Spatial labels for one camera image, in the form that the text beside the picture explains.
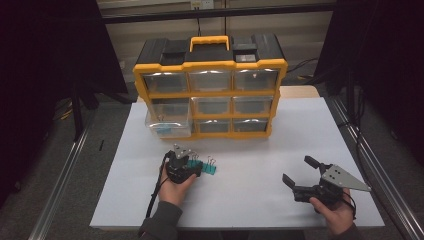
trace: gray carpet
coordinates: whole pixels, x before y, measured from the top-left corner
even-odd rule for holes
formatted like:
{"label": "gray carpet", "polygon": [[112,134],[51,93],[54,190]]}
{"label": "gray carpet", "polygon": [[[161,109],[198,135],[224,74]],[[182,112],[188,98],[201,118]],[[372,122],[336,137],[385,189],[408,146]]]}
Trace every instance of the gray carpet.
{"label": "gray carpet", "polygon": [[[314,67],[304,69],[304,75],[311,74]],[[284,85],[297,85],[302,80],[296,73],[287,75]],[[317,88],[326,96],[323,85]],[[134,94],[132,84],[129,89]],[[129,106],[115,103],[107,97],[100,96],[100,108],[96,111],[92,128],[86,143],[72,172],[69,184],[64,192],[59,209],[51,224],[46,239],[136,239],[136,232],[106,232],[89,227],[98,197],[103,188],[110,165],[113,161],[122,130],[129,113]],[[389,173],[398,190],[411,206],[414,213],[423,221],[424,169],[417,164],[408,148],[391,137],[391,129],[370,104],[365,108],[362,119],[362,132],[384,168]],[[84,116],[89,113],[83,110]],[[341,121],[334,114],[335,121]],[[72,146],[74,137],[73,119],[56,121],[50,136],[39,154],[38,161],[30,174],[22,182],[22,190],[12,194],[0,210],[0,239],[27,239],[41,213],[45,202],[60,174]],[[340,131],[345,138],[352,155],[355,156],[355,144],[346,128]],[[374,198],[386,224],[385,227],[364,229],[367,239],[401,239],[389,215],[402,227],[393,208],[376,183],[369,169],[366,168],[373,190],[381,198],[388,213]],[[181,232],[181,239],[246,239],[247,232]],[[255,239],[327,239],[325,229],[306,231],[261,231],[250,234]]]}

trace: person's left hand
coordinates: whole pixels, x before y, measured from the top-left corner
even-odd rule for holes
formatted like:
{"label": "person's left hand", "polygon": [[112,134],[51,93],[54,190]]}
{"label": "person's left hand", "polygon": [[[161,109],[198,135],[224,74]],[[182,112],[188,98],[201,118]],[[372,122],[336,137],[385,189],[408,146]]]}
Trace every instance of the person's left hand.
{"label": "person's left hand", "polygon": [[196,174],[191,175],[187,180],[185,180],[181,184],[177,184],[172,182],[168,178],[168,174],[166,173],[166,164],[162,170],[162,177],[160,182],[162,184],[162,187],[159,190],[159,200],[172,203],[178,207],[181,206],[181,204],[184,201],[185,194],[187,190],[190,188],[190,186],[196,181]]}

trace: yellow and black tool organizer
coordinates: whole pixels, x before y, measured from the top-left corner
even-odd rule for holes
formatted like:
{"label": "yellow and black tool organizer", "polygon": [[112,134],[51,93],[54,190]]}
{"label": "yellow and black tool organizer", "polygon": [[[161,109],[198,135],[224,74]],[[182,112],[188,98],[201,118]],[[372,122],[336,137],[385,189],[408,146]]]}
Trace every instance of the yellow and black tool organizer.
{"label": "yellow and black tool organizer", "polygon": [[160,138],[268,137],[287,71],[273,34],[147,40],[134,67]]}

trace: wall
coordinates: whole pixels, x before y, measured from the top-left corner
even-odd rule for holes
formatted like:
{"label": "wall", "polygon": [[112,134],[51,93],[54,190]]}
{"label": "wall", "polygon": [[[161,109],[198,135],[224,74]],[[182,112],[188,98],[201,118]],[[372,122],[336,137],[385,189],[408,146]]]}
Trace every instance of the wall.
{"label": "wall", "polygon": [[[145,14],[190,10],[184,0],[97,0],[105,15]],[[215,8],[264,7],[277,5],[313,4],[334,0],[215,0]],[[319,57],[332,12],[275,14],[262,16],[228,17],[228,35],[249,36],[254,33],[277,35],[289,65]],[[225,18],[200,19],[202,36],[223,35]],[[107,26],[116,55],[122,64],[126,82],[133,82],[132,68],[149,38],[186,39],[197,36],[197,20],[172,20],[144,23],[110,24]]]}

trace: sleeve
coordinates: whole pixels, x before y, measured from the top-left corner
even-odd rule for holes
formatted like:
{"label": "sleeve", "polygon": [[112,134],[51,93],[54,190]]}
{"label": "sleeve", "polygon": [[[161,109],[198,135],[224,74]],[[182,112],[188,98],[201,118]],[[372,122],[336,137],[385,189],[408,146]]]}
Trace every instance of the sleeve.
{"label": "sleeve", "polygon": [[355,224],[352,224],[350,228],[344,231],[342,234],[332,236],[331,240],[363,240],[364,237],[359,232]]}
{"label": "sleeve", "polygon": [[144,219],[138,236],[141,240],[176,240],[177,223],[183,211],[169,202],[159,202],[152,218]]}

